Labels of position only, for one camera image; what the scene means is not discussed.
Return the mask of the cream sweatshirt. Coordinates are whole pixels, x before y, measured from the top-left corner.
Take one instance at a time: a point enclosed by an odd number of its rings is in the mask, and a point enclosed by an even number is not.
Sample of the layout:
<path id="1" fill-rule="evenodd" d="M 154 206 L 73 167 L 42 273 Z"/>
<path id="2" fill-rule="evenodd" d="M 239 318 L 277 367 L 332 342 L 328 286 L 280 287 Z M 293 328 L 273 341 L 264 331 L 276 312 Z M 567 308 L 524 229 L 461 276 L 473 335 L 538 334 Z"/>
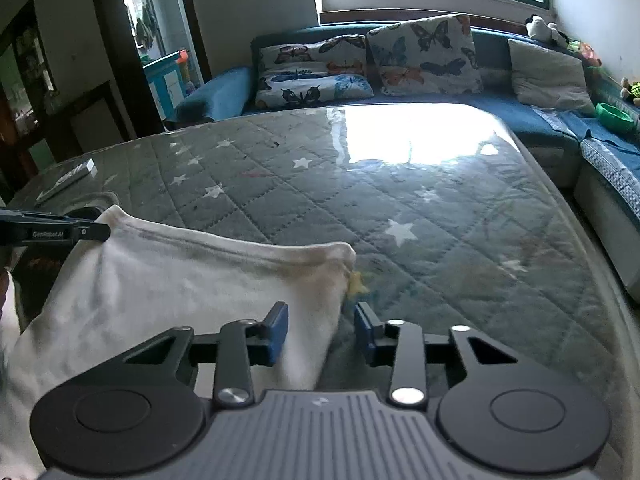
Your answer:
<path id="1" fill-rule="evenodd" d="M 254 375 L 258 390 L 307 390 L 318 382 L 356 262 L 344 242 L 274 246 L 131 217 L 101 216 L 103 243 L 81 242 L 64 262 L 40 315 L 17 324 L 13 300 L 1 321 L 1 472 L 43 470 L 29 434 L 49 390 L 168 328 L 213 333 L 262 318 L 285 302 L 290 324 L 278 362 Z"/>

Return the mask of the round black induction cooker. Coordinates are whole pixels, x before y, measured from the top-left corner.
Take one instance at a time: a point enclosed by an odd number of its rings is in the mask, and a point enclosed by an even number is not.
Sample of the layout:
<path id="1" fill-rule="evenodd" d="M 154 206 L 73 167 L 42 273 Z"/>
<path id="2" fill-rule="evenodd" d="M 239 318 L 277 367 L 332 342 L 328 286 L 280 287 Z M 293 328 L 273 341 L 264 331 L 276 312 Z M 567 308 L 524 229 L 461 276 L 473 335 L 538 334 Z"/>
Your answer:
<path id="1" fill-rule="evenodd" d="M 87 205 L 65 211 L 62 213 L 62 216 L 82 221 L 96 221 L 104 211 L 105 208 L 102 206 Z"/>

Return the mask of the grey remote control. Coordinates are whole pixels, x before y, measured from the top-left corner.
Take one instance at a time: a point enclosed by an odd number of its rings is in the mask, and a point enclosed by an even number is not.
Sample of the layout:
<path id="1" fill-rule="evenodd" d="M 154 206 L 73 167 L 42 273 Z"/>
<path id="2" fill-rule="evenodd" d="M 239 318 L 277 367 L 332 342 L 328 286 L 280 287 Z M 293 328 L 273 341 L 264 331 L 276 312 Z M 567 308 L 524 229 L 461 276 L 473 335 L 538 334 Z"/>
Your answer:
<path id="1" fill-rule="evenodd" d="M 96 163 L 92 158 L 84 160 L 72 170 L 63 174 L 62 177 L 59 177 L 55 184 L 50 186 L 50 188 L 40 192 L 36 198 L 36 204 L 40 205 L 47 202 L 53 196 L 66 190 L 66 188 L 69 188 L 71 185 L 85 177 L 94 176 L 97 172 L 98 168 L 96 168 Z"/>

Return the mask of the quilted grey star table cover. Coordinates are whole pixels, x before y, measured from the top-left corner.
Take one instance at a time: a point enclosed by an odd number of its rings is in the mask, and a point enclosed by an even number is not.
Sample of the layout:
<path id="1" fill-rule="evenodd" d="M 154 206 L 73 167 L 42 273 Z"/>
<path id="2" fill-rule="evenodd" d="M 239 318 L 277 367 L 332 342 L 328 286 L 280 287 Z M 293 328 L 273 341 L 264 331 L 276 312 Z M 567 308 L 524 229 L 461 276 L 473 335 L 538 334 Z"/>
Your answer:
<path id="1" fill-rule="evenodd" d="M 103 192 L 136 217 L 276 245 L 345 242 L 370 303 L 478 328 L 611 403 L 639 334 L 563 195 L 506 124 L 467 105 L 289 110 L 95 151 L 43 204 Z"/>

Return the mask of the blue white cabinet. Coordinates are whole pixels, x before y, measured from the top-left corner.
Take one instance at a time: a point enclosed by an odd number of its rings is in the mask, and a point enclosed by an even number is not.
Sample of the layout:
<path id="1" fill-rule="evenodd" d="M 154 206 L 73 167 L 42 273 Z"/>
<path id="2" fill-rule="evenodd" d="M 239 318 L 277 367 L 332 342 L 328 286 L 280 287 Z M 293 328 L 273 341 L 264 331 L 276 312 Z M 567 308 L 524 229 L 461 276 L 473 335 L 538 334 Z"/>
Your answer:
<path id="1" fill-rule="evenodd" d="M 186 50 L 178 50 L 143 65 L 146 82 L 161 120 L 175 120 L 176 108 L 186 98 L 183 67 L 188 66 Z"/>

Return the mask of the small butterfly pillow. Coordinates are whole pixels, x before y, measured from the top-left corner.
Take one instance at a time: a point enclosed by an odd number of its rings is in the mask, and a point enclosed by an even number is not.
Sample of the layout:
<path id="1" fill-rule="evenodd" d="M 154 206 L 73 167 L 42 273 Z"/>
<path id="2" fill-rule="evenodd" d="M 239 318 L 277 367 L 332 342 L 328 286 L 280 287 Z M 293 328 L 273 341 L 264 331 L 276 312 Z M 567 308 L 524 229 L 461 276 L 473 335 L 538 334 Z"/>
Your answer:
<path id="1" fill-rule="evenodd" d="M 255 106 L 275 110 L 369 99 L 374 91 L 367 69 L 367 40 L 362 35 L 263 47 L 258 54 Z"/>

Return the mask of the blue corner sofa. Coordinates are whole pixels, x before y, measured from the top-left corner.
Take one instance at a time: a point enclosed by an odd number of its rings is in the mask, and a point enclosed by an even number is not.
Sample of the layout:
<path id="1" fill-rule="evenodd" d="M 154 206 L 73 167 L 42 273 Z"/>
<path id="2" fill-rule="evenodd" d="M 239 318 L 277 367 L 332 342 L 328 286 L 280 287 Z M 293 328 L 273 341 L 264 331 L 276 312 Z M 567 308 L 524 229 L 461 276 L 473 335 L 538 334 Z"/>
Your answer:
<path id="1" fill-rule="evenodd" d="M 462 14 L 256 37 L 252 62 L 194 90 L 176 127 L 331 104 L 454 103 L 501 119 L 571 192 L 627 292 L 639 291 L 639 99 L 572 42 L 551 47 Z"/>

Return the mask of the large butterfly pillow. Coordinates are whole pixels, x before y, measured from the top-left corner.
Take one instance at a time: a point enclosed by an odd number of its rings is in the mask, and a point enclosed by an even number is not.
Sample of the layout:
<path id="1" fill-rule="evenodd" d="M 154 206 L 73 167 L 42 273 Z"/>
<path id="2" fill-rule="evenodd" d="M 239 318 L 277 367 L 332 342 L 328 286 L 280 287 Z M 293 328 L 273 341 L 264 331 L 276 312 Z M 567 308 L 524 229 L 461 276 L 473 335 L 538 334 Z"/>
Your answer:
<path id="1" fill-rule="evenodd" d="M 370 30 L 367 40 L 386 96 L 483 91 L 469 15 L 402 21 Z"/>

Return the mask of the grey square pillow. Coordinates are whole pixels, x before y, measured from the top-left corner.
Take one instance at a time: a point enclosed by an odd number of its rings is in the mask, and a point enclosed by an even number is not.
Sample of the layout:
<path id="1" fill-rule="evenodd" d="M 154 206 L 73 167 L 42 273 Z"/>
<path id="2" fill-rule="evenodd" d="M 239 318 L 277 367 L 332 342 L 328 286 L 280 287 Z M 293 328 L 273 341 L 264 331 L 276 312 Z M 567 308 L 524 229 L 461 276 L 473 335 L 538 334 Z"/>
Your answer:
<path id="1" fill-rule="evenodd" d="M 515 39 L 508 47 L 512 88 L 521 103 L 596 114 L 579 58 Z"/>

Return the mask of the green plastic bowl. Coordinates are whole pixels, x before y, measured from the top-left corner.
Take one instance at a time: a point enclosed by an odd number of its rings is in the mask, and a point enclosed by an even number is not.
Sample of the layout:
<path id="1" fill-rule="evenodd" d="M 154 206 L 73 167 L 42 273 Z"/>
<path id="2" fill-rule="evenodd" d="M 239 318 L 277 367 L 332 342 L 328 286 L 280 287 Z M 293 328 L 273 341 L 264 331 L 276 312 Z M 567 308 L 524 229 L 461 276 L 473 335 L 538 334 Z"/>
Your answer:
<path id="1" fill-rule="evenodd" d="M 596 112 L 600 124 L 612 133 L 627 134 L 634 130 L 634 120 L 613 105 L 598 103 Z"/>

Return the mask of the panda plush toy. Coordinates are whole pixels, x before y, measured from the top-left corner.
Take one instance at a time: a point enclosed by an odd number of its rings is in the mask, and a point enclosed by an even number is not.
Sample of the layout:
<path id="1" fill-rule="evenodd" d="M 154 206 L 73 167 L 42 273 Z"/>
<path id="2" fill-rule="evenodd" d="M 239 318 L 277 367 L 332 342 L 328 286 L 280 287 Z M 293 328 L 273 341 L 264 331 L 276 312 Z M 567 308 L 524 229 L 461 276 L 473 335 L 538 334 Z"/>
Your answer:
<path id="1" fill-rule="evenodd" d="M 529 39 L 538 41 L 548 46 L 567 49 L 570 45 L 570 38 L 558 29 L 558 25 L 547 23 L 539 15 L 531 15 L 525 21 L 525 29 Z"/>

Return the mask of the small plush toys group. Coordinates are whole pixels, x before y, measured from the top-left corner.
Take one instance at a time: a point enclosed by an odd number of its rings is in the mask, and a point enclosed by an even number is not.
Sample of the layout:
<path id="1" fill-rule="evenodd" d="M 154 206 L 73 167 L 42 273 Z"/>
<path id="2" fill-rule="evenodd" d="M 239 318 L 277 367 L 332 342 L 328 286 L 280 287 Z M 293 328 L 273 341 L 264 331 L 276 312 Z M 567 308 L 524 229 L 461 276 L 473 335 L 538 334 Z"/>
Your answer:
<path id="1" fill-rule="evenodd" d="M 640 106 L 640 82 L 623 78 L 620 81 L 620 98 L 635 107 Z"/>

